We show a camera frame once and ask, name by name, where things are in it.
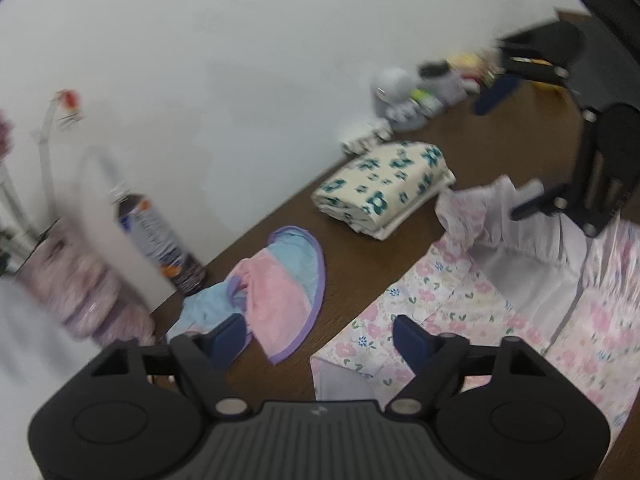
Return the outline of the pink floral baby garment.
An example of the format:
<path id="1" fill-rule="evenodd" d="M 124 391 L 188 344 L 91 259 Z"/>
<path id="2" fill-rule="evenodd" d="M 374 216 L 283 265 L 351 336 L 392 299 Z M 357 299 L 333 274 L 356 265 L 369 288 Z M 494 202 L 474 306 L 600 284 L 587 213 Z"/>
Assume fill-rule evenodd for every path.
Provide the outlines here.
<path id="1" fill-rule="evenodd" d="M 311 357 L 316 397 L 390 402 L 412 378 L 392 341 L 405 315 L 473 344 L 524 339 L 619 434 L 639 391 L 639 228 L 616 219 L 589 238 L 563 216 L 510 219 L 541 190 L 503 177 L 442 193 L 442 238 Z"/>

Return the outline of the yellow mug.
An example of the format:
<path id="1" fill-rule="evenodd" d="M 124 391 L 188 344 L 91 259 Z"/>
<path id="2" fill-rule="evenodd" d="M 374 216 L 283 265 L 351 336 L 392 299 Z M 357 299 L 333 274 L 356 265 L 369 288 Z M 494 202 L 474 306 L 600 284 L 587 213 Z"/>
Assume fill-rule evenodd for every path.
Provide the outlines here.
<path id="1" fill-rule="evenodd" d="M 554 70 L 555 76 L 557 76 L 561 80 L 567 79 L 570 76 L 570 72 L 566 68 L 553 65 L 552 63 L 546 60 L 542 60 L 541 58 L 531 58 L 530 62 L 532 62 L 535 65 L 552 67 Z M 540 78 L 533 79 L 532 84 L 540 90 L 551 91 L 551 92 L 561 93 L 563 88 L 562 84 L 556 84 L 555 82 L 550 82 L 548 81 L 548 79 L 540 79 Z"/>

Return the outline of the white robot figurine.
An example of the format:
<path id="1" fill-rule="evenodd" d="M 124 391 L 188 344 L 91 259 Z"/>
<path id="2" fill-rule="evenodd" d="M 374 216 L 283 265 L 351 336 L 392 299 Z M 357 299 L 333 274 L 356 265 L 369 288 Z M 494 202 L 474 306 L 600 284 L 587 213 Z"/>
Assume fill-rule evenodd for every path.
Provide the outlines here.
<path id="1" fill-rule="evenodd" d="M 394 133 L 416 131 L 426 125 L 420 104 L 412 97 L 416 84 L 406 70 L 381 70 L 373 77 L 370 90 L 375 115 L 386 119 Z"/>

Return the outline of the pink blue towel cap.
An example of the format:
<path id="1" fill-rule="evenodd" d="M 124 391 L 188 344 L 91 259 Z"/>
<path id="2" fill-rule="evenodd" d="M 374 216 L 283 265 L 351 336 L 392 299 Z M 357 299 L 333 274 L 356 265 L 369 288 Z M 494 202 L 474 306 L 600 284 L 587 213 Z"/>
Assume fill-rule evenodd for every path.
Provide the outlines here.
<path id="1" fill-rule="evenodd" d="M 186 297 L 166 338 L 206 334 L 240 314 L 246 323 L 244 340 L 256 339 L 268 361 L 278 364 L 314 327 L 325 291 L 326 266 L 318 240 L 298 226 L 284 226 L 225 280 Z"/>

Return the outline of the white power strip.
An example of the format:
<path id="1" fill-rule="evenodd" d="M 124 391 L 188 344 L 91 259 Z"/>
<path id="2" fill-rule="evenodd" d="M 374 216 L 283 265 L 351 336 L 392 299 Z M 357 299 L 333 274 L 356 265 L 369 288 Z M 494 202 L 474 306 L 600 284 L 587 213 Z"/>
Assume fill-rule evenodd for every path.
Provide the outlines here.
<path id="1" fill-rule="evenodd" d="M 378 118 L 347 127 L 341 133 L 340 144 L 345 154 L 362 155 L 389 141 L 392 135 L 390 123 Z"/>

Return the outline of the plastic drink bottle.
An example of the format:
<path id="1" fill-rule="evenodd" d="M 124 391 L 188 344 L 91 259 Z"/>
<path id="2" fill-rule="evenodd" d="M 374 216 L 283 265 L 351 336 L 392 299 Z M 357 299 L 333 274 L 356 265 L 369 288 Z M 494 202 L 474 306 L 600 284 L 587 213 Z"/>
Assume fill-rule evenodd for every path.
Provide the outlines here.
<path id="1" fill-rule="evenodd" d="M 206 280 L 203 266 L 148 196 L 131 192 L 126 184 L 111 192 L 115 220 L 131 243 L 183 296 L 198 292 Z"/>

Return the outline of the floral cream fabric pouch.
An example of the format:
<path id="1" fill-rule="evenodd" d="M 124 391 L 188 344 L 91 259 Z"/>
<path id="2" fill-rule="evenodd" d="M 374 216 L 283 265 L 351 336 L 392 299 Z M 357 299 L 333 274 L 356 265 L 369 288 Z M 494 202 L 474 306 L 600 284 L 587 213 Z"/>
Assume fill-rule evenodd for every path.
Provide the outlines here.
<path id="1" fill-rule="evenodd" d="M 355 232 L 386 240 L 413 211 L 456 182 L 434 144 L 378 146 L 338 170 L 311 195 L 321 212 Z"/>

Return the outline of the purple knitted vase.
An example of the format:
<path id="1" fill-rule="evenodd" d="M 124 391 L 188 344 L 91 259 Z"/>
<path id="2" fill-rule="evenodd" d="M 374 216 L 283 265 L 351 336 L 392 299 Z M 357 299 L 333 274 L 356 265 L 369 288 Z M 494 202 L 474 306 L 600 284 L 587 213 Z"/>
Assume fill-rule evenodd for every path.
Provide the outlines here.
<path id="1" fill-rule="evenodd" d="M 154 344 L 155 325 L 141 296 L 87 242 L 58 219 L 17 271 L 17 281 L 76 339 Z"/>

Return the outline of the dried rose bouquet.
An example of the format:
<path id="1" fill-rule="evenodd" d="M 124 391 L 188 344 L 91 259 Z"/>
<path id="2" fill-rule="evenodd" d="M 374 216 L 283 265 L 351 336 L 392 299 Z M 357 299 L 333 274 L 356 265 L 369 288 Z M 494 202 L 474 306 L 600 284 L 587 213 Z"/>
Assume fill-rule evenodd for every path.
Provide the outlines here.
<path id="1" fill-rule="evenodd" d="M 14 275 L 60 218 L 52 167 L 51 138 L 56 130 L 70 128 L 84 118 L 80 93 L 55 92 L 40 125 L 29 133 L 34 147 L 23 151 L 25 141 L 14 139 L 14 123 L 1 114 L 1 273 Z"/>

